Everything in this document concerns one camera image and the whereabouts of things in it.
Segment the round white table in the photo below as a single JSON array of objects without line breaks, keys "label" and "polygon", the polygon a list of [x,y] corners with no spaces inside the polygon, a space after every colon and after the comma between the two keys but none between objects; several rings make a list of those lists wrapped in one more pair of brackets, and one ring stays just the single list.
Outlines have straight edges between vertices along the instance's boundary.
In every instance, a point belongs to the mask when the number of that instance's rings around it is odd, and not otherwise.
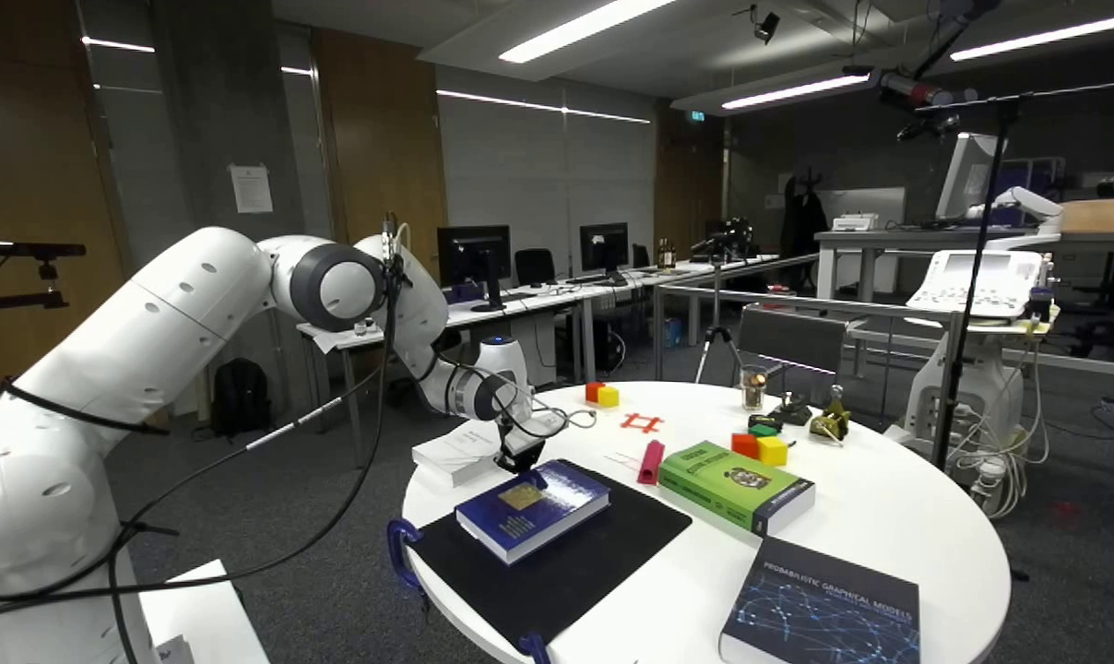
[{"label": "round white table", "polygon": [[[747,420],[734,387],[655,379],[614,387],[622,390],[619,406],[598,409],[592,429],[561,430],[541,456],[573,456],[659,497],[655,486],[633,484],[649,437],[659,437],[666,454],[699,437],[727,447],[729,430],[745,430]],[[541,390],[538,399],[561,409],[586,409],[582,387]],[[659,418],[655,430],[633,429],[646,424],[641,418]],[[815,479],[817,495],[777,539],[919,581],[923,660],[982,660],[1002,625],[1011,598],[1005,554],[989,515],[930,459],[870,429],[852,424],[845,443],[815,443],[800,429],[785,429],[785,437],[798,437],[785,467]],[[413,473],[403,515],[423,526],[505,474],[484,473],[462,486],[439,486]],[[549,655],[557,664],[720,660],[720,631],[755,547],[759,539],[752,533],[692,515],[677,539],[561,631],[549,641]],[[413,548],[409,565],[423,592],[464,639],[495,660],[527,660]]]}]

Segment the computer monitor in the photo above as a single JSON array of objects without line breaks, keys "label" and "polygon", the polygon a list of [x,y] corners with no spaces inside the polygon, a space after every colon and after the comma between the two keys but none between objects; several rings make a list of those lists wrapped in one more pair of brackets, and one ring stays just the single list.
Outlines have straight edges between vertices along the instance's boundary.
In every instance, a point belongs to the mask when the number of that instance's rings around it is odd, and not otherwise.
[{"label": "computer monitor", "polygon": [[627,220],[582,226],[582,271],[603,268],[603,275],[619,279],[627,249]]},{"label": "computer monitor", "polygon": [[997,154],[997,135],[989,132],[954,135],[952,164],[933,208],[941,226],[976,220],[967,218],[967,208],[989,200],[993,154]]},{"label": "computer monitor", "polygon": [[501,309],[496,279],[514,275],[510,226],[442,226],[439,228],[439,275],[452,292],[468,279],[484,282],[488,309]]}]

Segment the dark blue book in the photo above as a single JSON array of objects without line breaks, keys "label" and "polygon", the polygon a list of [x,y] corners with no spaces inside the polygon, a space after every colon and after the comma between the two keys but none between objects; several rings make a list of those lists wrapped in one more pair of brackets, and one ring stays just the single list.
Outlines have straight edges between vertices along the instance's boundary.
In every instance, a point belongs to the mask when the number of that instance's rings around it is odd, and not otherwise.
[{"label": "dark blue book", "polygon": [[720,635],[727,664],[914,664],[919,587],[817,548],[764,539]]},{"label": "dark blue book", "polygon": [[609,504],[609,486],[573,459],[545,459],[452,507],[496,561],[517,565]]}]

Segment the green book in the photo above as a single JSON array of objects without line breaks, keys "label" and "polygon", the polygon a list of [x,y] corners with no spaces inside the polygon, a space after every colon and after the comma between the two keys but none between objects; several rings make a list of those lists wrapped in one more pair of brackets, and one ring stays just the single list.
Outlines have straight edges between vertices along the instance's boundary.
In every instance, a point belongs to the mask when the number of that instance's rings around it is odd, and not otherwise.
[{"label": "green book", "polygon": [[815,502],[812,479],[715,443],[662,456],[659,486],[755,533],[774,533]]}]

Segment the black mat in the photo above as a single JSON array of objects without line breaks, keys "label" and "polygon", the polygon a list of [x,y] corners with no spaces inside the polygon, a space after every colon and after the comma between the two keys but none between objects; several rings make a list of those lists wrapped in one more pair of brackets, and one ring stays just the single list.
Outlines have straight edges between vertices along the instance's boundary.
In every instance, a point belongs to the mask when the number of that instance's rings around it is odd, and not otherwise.
[{"label": "black mat", "polygon": [[527,651],[527,641],[554,641],[691,522],[691,515],[609,474],[598,479],[612,484],[609,507],[517,565],[484,548],[452,513],[421,526],[413,548]]}]

